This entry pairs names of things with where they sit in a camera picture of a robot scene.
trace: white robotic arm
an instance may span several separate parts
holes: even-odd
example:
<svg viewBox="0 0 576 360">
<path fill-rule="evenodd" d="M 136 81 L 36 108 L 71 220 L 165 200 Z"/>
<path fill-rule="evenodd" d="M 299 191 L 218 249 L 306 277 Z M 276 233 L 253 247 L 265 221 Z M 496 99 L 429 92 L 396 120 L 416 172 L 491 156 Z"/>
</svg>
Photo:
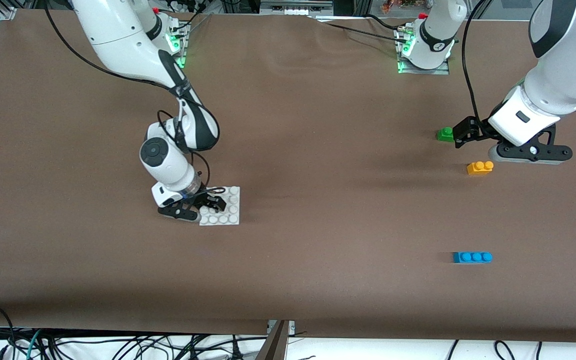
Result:
<svg viewBox="0 0 576 360">
<path fill-rule="evenodd" d="M 179 102 L 178 116 L 150 125 L 139 157 L 157 180 L 151 191 L 162 209 L 202 190 L 184 153 L 211 149 L 219 139 L 215 117 L 202 104 L 173 55 L 180 52 L 179 21 L 154 11 L 147 0 L 71 0 L 99 60 L 113 73 L 169 89 Z M 199 221 L 197 214 L 178 217 Z"/>
<path fill-rule="evenodd" d="M 171 55 L 175 50 L 168 47 L 167 41 L 166 44 L 159 41 L 166 49 L 153 41 L 174 36 L 169 35 L 170 28 L 162 24 L 166 22 L 168 27 L 169 23 L 178 22 L 161 20 L 145 0 L 72 0 L 72 4 L 88 41 L 106 68 L 128 78 L 161 84 L 179 99 L 183 136 L 190 150 L 209 150 L 217 143 L 217 121 L 203 107 Z M 140 20 L 151 27 L 148 32 Z"/>
<path fill-rule="evenodd" d="M 435 0 L 427 18 L 412 23 L 410 45 L 401 55 L 420 69 L 436 69 L 448 58 L 455 34 L 468 14 L 464 0 Z"/>
<path fill-rule="evenodd" d="M 560 164 L 572 157 L 569 147 L 553 143 L 555 123 L 576 112 L 576 0 L 542 0 L 529 32 L 537 66 L 488 119 L 479 123 L 469 116 L 453 128 L 457 148 L 496 139 L 492 160 Z M 538 138 L 545 133 L 549 139 L 543 144 Z"/>
</svg>

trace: white lego baseplate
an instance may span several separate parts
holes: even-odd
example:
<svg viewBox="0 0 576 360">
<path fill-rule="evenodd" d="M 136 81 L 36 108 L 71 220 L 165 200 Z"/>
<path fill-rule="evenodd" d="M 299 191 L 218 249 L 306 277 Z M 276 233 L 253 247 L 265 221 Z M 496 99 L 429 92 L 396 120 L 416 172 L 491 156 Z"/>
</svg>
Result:
<svg viewBox="0 0 576 360">
<path fill-rule="evenodd" d="M 240 224 L 240 187 L 222 186 L 226 191 L 217 194 L 226 202 L 224 211 L 202 207 L 199 210 L 199 226 L 239 225 Z"/>
</svg>

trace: white floor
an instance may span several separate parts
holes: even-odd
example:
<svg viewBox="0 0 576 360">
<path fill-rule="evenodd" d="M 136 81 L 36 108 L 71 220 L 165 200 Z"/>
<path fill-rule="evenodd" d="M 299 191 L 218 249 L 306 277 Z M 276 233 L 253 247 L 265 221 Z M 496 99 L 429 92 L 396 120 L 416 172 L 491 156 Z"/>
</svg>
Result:
<svg viewBox="0 0 576 360">
<path fill-rule="evenodd" d="M 111 337 L 85 337 L 78 340 L 93 342 L 107 340 Z M 230 335 L 212 335 L 202 341 L 197 347 L 207 347 L 212 344 L 231 340 Z M 189 336 L 171 336 L 174 346 L 183 347 L 189 340 Z M 453 344 L 452 340 L 400 340 L 400 339 L 332 339 L 332 338 L 292 338 L 286 351 L 286 360 L 304 360 L 315 356 L 312 360 L 446 360 L 448 351 Z M 104 344 L 65 344 L 60 346 L 66 354 L 74 360 L 110 360 L 125 342 L 107 342 Z M 258 351 L 263 340 L 241 341 L 238 343 L 243 354 Z M 530 341 L 506 341 L 506 344 L 514 353 L 515 360 L 534 360 L 537 351 L 537 342 Z M 0 350 L 6 342 L 0 340 Z M 224 349 L 230 350 L 230 345 L 224 345 Z M 131 351 L 124 360 L 133 360 L 137 350 Z M 173 357 L 168 350 L 169 359 Z M 510 356 L 501 350 L 506 360 Z M 7 350 L 5 360 L 11 359 L 12 349 Z M 225 351 L 210 351 L 201 354 L 201 360 L 223 360 L 228 353 Z M 19 360 L 24 360 L 19 351 Z M 143 354 L 144 360 L 166 360 L 167 355 L 160 350 L 149 349 Z M 576 360 L 576 342 L 544 342 L 540 360 Z M 493 341 L 459 341 L 452 360 L 497 360 Z"/>
</svg>

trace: green lego brick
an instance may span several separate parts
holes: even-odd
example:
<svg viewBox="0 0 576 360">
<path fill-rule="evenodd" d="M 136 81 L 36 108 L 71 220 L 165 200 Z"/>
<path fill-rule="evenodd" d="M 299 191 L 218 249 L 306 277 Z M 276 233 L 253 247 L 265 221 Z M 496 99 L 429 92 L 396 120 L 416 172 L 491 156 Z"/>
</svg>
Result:
<svg viewBox="0 0 576 360">
<path fill-rule="evenodd" d="M 454 142 L 453 138 L 453 128 L 444 127 L 443 129 L 437 131 L 437 140 L 441 142 Z"/>
</svg>

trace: lego brick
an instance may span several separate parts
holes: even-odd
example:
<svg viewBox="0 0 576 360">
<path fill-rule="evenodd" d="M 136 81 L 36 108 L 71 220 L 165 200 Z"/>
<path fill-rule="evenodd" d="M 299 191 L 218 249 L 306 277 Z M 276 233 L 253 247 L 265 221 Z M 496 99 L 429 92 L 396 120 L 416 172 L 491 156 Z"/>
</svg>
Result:
<svg viewBox="0 0 576 360">
<path fill-rule="evenodd" d="M 443 129 L 438 130 L 437 140 L 441 142 L 455 142 L 455 139 L 453 137 L 453 128 L 444 127 Z"/>
<path fill-rule="evenodd" d="M 468 175 L 486 175 L 490 173 L 494 168 L 495 164 L 492 161 L 477 161 L 471 162 L 467 167 L 466 170 L 468 171 Z"/>
<path fill-rule="evenodd" d="M 492 253 L 485 251 L 458 251 L 452 253 L 455 264 L 488 264 L 492 262 Z"/>
<path fill-rule="evenodd" d="M 219 196 L 226 202 L 223 212 L 202 207 L 199 209 L 199 226 L 239 225 L 240 224 L 240 187 L 223 186 L 226 191 Z"/>
</svg>

